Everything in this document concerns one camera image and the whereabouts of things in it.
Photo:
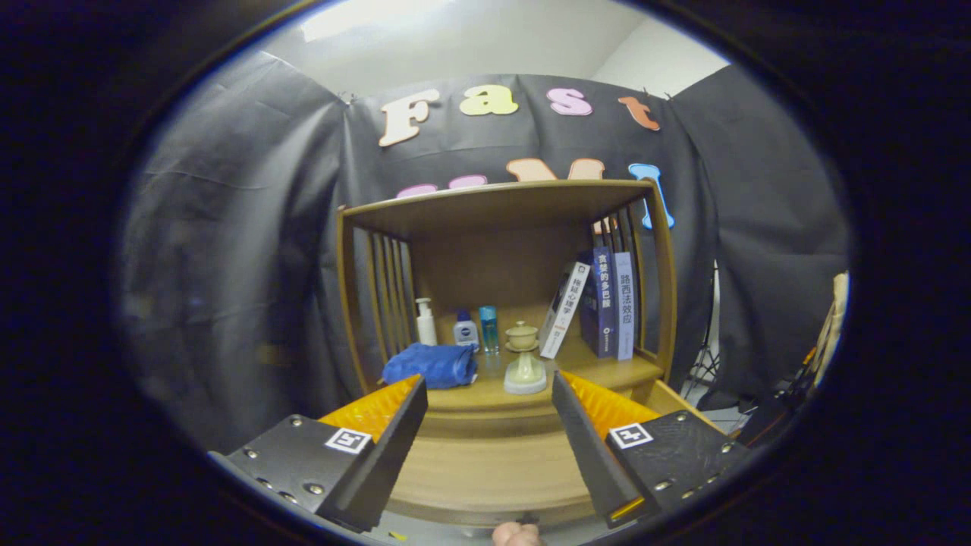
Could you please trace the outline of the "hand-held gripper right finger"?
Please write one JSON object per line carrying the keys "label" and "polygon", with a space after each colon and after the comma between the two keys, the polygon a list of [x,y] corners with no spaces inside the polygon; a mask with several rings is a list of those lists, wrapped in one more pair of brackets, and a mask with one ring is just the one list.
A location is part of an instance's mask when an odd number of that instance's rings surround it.
{"label": "hand-held gripper right finger", "polygon": [[652,409],[566,371],[551,400],[609,528],[673,512],[736,475],[750,449],[690,406]]}

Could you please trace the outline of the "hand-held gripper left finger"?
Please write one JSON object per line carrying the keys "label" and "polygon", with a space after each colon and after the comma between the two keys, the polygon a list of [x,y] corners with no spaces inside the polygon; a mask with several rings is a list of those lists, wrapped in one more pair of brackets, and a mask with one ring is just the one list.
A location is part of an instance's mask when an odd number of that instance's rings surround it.
{"label": "hand-held gripper left finger", "polygon": [[284,417],[209,459],[264,504],[364,533],[381,521],[427,407],[426,380],[412,375],[322,418]]}

